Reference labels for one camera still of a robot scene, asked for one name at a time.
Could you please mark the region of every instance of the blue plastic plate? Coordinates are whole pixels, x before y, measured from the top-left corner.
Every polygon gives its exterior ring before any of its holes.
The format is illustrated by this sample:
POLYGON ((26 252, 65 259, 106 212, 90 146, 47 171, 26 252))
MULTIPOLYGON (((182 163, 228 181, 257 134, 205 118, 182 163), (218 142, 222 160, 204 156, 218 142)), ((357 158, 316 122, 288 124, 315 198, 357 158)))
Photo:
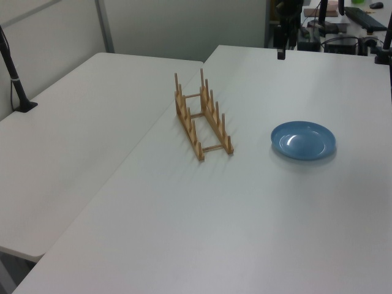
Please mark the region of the blue plastic plate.
POLYGON ((282 154, 314 160, 335 151, 335 136, 326 127, 307 121, 290 121, 277 126, 271 133, 273 146, 282 154))

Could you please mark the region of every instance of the black cable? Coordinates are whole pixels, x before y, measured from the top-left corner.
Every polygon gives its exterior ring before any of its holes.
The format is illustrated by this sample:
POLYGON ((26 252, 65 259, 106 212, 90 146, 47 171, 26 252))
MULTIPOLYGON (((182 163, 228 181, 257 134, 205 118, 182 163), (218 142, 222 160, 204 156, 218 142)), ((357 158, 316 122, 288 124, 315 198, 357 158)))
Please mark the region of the black cable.
POLYGON ((360 38, 357 38, 357 37, 354 37, 354 36, 347 36, 347 37, 337 37, 337 38, 332 38, 332 39, 329 39, 329 40, 327 40, 327 41, 324 41, 324 42, 322 42, 320 45, 322 46, 322 45, 324 45, 324 44, 327 44, 327 43, 330 43, 330 42, 333 42, 333 41, 337 41, 337 40, 344 40, 344 39, 356 39, 356 40, 359 40, 360 38))
POLYGON ((371 39, 371 40, 375 40, 375 41, 380 41, 381 43, 384 44, 384 42, 382 42, 380 39, 378 38, 373 38, 373 37, 363 37, 362 39, 371 39))
POLYGON ((316 7, 316 12, 315 12, 315 14, 314 14, 313 30, 312 30, 313 36, 314 36, 314 28, 316 27, 316 15, 317 15, 317 11, 318 11, 320 5, 321 5, 321 1, 320 1, 320 3, 318 4, 318 6, 316 7))
MULTIPOLYGON (((315 12, 315 16, 316 16, 316 14, 317 14, 317 9, 320 7, 320 4, 321 4, 321 1, 319 2, 319 4, 318 4, 318 6, 312 11, 312 13, 313 12, 315 12)), ((305 19, 304 19, 304 21, 302 22, 302 24, 301 24, 301 28, 304 26, 304 23, 305 23, 305 21, 308 19, 309 17, 306 17, 305 19)))
POLYGON ((13 102, 12 102, 12 81, 11 81, 11 108, 12 108, 12 111, 15 111, 15 109, 13 108, 13 102))
POLYGON ((359 46, 359 43, 355 43, 355 48, 357 48, 359 46))

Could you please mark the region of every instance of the monitor stand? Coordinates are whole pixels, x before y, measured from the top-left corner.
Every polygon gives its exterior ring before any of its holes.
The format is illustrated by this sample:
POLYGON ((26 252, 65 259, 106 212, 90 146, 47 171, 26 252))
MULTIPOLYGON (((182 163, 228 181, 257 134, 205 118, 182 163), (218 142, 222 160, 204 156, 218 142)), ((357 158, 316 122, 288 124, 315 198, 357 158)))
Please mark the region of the monitor stand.
POLYGON ((318 32, 321 36, 325 37, 326 34, 338 34, 339 28, 336 23, 330 23, 328 21, 324 21, 323 23, 319 23, 318 20, 310 21, 307 23, 308 28, 318 28, 318 32))

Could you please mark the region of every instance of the black stand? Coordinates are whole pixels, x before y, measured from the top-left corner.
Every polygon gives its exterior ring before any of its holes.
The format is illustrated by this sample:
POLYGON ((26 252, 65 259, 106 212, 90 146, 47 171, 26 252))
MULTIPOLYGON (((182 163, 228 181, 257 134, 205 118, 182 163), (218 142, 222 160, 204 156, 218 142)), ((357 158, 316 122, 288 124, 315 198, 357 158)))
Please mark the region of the black stand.
POLYGON ((388 65, 390 63, 391 41, 392 41, 392 13, 390 16, 390 23, 388 25, 388 29, 386 30, 384 45, 382 46, 382 49, 377 53, 377 56, 374 58, 374 63, 385 64, 385 65, 388 65))
POLYGON ((10 48, 8 46, 8 42, 6 39, 6 35, 4 35, 4 32, 2 31, 2 28, 0 26, 0 51, 2 58, 4 59, 4 62, 6 64, 8 73, 10 74, 11 81, 13 83, 13 86, 15 87, 15 90, 18 94, 19 97, 19 107, 15 109, 15 111, 20 111, 20 112, 28 112, 29 110, 33 109, 36 107, 38 104, 35 102, 29 101, 27 99, 25 91, 23 90, 22 83, 19 79, 17 70, 13 64, 12 58, 11 58, 11 53, 10 53, 10 48))

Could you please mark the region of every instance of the white desk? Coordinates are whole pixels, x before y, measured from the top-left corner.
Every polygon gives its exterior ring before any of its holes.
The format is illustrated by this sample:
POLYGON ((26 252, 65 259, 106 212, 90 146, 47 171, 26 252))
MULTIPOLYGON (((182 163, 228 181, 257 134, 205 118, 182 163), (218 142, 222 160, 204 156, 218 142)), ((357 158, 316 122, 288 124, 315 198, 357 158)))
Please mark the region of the white desk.
POLYGON ((200 163, 171 104, 15 294, 390 292, 388 67, 219 46, 203 68, 234 155, 200 163), (334 132, 337 152, 275 152, 272 129, 300 119, 334 132))
POLYGON ((201 62, 100 53, 0 122, 0 251, 37 261, 201 62))

